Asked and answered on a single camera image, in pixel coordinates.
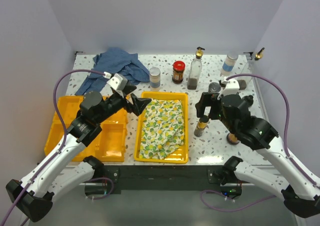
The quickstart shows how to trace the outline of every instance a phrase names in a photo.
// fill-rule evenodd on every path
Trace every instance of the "silver lid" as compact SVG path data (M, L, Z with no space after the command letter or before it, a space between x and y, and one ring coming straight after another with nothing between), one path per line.
M228 55L227 55L231 60L234 60L236 61L239 57L239 55L235 52L229 52Z
M150 76L152 77L157 77L160 75L160 69L158 67L152 67L150 70L149 70L149 73L150 73Z
M221 90L221 86L218 82L211 82L209 84L209 93L218 93Z

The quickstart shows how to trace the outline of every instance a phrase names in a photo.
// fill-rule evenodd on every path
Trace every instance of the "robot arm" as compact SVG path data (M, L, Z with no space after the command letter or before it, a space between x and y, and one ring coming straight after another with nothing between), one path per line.
M263 172L234 156L223 166L222 177L226 180L228 177L236 177L254 183L284 200L285 206L300 217L319 214L320 189L309 182L286 156L278 132L264 119L251 116L248 103L235 94L239 89L238 82L234 79L224 82L227 84L220 93L202 93L200 101L195 105L197 117L202 117L205 108L211 106L211 120L220 120L242 144L271 162L283 177ZM291 152L290 157L294 157L296 163L314 181L320 182Z
M64 195L79 183L92 178L95 170L103 168L103 164L90 156L84 159L72 172L59 175L67 164L101 132L100 123L115 114L121 108L139 116L151 101L149 98L137 98L131 94L132 103L126 95L136 89L127 79L119 74L108 74L107 82L113 94L106 100L99 92L89 92L83 97L80 110L73 120L66 136L64 147L63 139L51 153L28 175L20 181L12 179L6 189L12 202L18 197L17 207L31 221L39 221L51 209L53 201Z

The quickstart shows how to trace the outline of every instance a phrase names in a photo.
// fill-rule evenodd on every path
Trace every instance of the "blue cloth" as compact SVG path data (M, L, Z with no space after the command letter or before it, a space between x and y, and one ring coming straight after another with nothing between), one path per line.
M148 69L138 60L138 54L129 54L128 52L111 47L105 53L96 55L93 59L94 66L92 70L99 72L119 73L126 77L132 85L139 82L149 82ZM101 91L105 87L108 79L102 75L91 73L80 88L75 93L84 95L89 91Z

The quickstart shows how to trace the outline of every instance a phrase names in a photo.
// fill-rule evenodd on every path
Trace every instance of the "red lid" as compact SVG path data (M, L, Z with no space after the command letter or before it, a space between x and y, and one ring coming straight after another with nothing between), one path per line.
M176 61L173 64L173 68L177 71L183 71L186 68L186 65L183 61Z

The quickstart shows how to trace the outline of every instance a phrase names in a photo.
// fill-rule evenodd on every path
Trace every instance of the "plastic bottle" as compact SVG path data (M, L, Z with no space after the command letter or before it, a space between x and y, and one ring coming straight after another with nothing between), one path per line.
M189 90L195 90L198 85L198 81L202 70L201 58L204 55L204 52L202 50L205 49L201 47L197 48L197 51L195 52L195 58L191 62L190 73L187 83L187 88Z
M220 76L230 75L232 69L235 66L236 61L238 60L239 55L235 52L229 52L225 58L224 64L221 68Z
M258 53L256 53L254 60L253 61L248 61L245 66L243 67L242 71L240 74L252 74L254 70L254 65L255 62L260 60L262 57L264 57L264 50L265 48L263 47ZM252 80L252 77L239 77L238 82L240 85L240 90L245 89L249 82Z

